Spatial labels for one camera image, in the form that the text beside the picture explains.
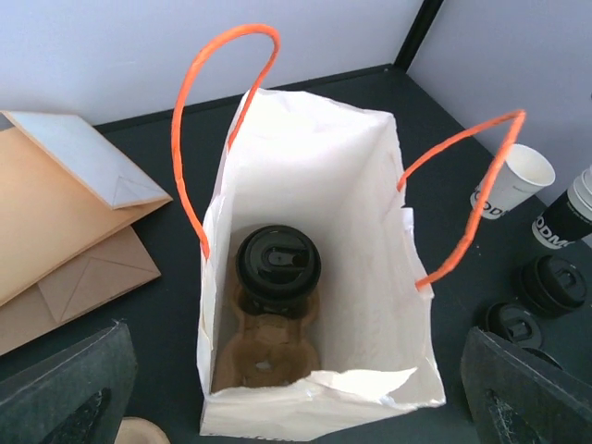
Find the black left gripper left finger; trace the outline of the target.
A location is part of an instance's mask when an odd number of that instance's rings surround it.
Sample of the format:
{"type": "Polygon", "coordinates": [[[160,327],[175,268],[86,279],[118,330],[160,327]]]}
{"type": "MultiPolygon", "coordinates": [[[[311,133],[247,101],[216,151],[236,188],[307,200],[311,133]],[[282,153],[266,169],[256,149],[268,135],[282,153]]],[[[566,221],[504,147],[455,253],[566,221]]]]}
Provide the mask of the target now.
{"type": "Polygon", "coordinates": [[[113,443],[137,361],[116,323],[1,382],[3,443],[113,443]]]}

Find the black paper coffee cup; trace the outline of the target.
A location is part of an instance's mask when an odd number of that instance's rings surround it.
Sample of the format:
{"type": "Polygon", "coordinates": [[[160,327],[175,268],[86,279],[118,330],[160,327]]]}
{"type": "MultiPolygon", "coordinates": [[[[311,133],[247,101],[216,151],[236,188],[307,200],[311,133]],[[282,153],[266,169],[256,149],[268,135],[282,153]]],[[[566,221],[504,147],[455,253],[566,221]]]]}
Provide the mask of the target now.
{"type": "Polygon", "coordinates": [[[240,308],[249,315],[302,318],[317,286],[322,263],[312,240],[296,228],[270,225],[241,243],[235,267],[240,308]]]}

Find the single paper coffee cup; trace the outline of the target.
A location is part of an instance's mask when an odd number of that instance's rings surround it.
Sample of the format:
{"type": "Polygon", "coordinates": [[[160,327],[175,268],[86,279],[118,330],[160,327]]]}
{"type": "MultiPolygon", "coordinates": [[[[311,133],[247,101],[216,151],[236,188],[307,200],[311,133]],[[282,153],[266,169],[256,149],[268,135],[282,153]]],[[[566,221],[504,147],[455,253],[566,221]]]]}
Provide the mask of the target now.
{"type": "Polygon", "coordinates": [[[499,219],[540,190],[554,183],[555,170],[535,149],[515,143],[487,197],[482,217],[499,219]]]}

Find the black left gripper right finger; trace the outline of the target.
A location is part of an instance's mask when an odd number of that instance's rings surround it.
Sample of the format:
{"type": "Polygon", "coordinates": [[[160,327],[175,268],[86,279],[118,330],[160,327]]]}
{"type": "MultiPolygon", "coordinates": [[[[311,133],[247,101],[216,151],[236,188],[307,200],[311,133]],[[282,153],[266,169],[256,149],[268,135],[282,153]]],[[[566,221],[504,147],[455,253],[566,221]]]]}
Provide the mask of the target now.
{"type": "Polygon", "coordinates": [[[469,330],[461,377],[482,443],[591,441],[591,387],[495,334],[469,330]]]}

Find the separated brown cup carrier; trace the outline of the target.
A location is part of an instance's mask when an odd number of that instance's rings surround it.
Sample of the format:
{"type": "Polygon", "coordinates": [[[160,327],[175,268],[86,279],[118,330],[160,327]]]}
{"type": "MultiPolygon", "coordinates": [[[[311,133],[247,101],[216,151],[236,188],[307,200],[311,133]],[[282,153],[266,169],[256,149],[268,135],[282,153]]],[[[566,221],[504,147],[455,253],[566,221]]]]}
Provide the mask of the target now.
{"type": "Polygon", "coordinates": [[[307,329],[318,317],[314,290],[286,314],[257,313],[237,273],[227,275],[225,305],[236,317],[235,334],[216,353],[211,391],[290,385],[321,368],[307,329]]]}

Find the black plastic cup lid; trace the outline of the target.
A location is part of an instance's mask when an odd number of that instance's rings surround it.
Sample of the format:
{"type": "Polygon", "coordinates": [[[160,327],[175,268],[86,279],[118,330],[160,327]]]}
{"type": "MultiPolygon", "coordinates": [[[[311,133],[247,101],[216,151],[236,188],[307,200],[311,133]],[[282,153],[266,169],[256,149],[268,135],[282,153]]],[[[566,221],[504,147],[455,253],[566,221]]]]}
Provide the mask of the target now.
{"type": "Polygon", "coordinates": [[[541,349],[543,335],[540,326],[534,316],[522,306],[508,302],[490,305],[482,316],[480,328],[562,369],[553,357],[541,349]]]}

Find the brown pulp cup carrier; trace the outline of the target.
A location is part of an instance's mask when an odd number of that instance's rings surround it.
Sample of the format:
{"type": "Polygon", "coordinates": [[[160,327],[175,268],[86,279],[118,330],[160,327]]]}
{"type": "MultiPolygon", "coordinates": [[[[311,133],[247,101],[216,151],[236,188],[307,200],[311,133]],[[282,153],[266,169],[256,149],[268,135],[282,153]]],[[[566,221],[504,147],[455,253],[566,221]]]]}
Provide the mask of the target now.
{"type": "Polygon", "coordinates": [[[170,444],[170,440],[154,423],[139,417],[125,417],[121,421],[114,443],[170,444]]]}

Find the printed white paper bag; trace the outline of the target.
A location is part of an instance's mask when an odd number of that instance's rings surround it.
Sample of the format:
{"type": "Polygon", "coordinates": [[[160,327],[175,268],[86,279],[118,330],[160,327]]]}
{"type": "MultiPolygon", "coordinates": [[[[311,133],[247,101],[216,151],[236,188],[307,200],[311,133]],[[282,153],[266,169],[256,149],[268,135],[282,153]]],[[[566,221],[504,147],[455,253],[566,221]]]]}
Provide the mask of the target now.
{"type": "Polygon", "coordinates": [[[444,404],[431,340],[432,286],[462,260],[482,209],[471,211],[452,253],[427,272],[405,203],[414,167],[402,162],[392,114],[254,85],[228,129],[206,213],[196,215],[181,154],[185,102],[210,56],[250,34],[280,41],[260,23],[216,36],[192,61],[172,117],[174,178],[201,246],[201,434],[309,441],[444,404]],[[238,324],[225,305],[227,275],[236,272],[245,238],[270,225],[298,229],[319,251],[320,309],[307,334],[321,368],[287,386],[213,393],[216,353],[238,324]]]}

